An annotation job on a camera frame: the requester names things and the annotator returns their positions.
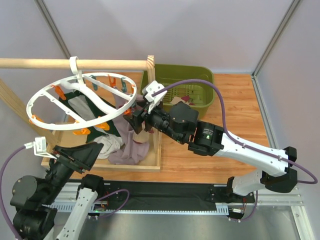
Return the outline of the white round clip hanger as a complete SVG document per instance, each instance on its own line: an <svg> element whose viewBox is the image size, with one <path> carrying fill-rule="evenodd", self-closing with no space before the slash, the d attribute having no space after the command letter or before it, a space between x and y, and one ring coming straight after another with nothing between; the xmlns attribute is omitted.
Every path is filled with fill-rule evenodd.
<svg viewBox="0 0 320 240"><path fill-rule="evenodd" d="M90 127L108 129L107 122L113 120L130 110L137 99L136 83L121 74L108 72L94 72L83 74L77 66L78 58L72 56L69 59L69 66L73 76L66 77L47 85L35 93L28 101L26 113L34 125L55 131L82 130ZM111 84L107 85L96 77L111 77L112 80L120 80L125 86L130 85L130 90L119 90ZM85 81L100 87L113 94L114 97L123 100L121 107L111 106L100 98L93 90L85 84ZM47 98L51 103L59 107L63 112L72 117L75 123L45 123L33 114L32 108L39 99Z"/></svg>

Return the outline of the maroon striped sock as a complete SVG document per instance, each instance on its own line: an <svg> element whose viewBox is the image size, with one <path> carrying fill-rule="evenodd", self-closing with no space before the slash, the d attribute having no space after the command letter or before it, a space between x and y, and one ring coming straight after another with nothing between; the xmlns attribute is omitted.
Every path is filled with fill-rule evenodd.
<svg viewBox="0 0 320 240"><path fill-rule="evenodd" d="M132 114L135 129L133 140L137 144L143 144L149 140L149 135L145 131L145 122L142 118L142 110L143 109L137 105L135 111Z"/></svg>

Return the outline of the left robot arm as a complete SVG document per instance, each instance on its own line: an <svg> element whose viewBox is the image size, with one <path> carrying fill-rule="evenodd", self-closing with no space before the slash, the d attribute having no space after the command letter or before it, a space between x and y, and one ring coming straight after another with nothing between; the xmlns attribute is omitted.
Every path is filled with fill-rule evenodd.
<svg viewBox="0 0 320 240"><path fill-rule="evenodd" d="M13 227L23 240L48 240L54 230L56 208L51 208L74 172L92 169L103 144L91 142L76 147L53 148L50 167L44 178L26 175L12 188L10 205L16 208ZM94 201L104 193L102 177L87 174L77 190L76 204L56 237L58 240L77 240Z"/></svg>

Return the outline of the teal clothes peg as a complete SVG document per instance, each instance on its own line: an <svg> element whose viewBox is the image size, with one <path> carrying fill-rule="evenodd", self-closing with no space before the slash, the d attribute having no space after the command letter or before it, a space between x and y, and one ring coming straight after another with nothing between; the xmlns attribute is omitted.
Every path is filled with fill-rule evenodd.
<svg viewBox="0 0 320 240"><path fill-rule="evenodd" d="M97 79L94 75L90 75L89 77L94 79L94 80ZM91 82L91 83L92 83L93 90L97 91L98 90L98 85L95 82Z"/></svg>

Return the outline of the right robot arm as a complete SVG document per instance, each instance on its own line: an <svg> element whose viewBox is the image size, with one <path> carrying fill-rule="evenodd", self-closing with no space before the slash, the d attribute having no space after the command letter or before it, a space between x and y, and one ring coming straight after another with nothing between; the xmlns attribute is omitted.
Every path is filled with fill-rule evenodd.
<svg viewBox="0 0 320 240"><path fill-rule="evenodd" d="M181 101L169 112L161 105L149 110L146 100L137 105L137 110L127 110L123 116L137 134L155 128L177 143L187 144L196 155L231 158L256 167L246 175L230 177L227 195L246 196L261 189L289 193L298 183L298 173L288 162L297 158L293 147L274 149L239 138L223 127L199 120L198 111Z"/></svg>

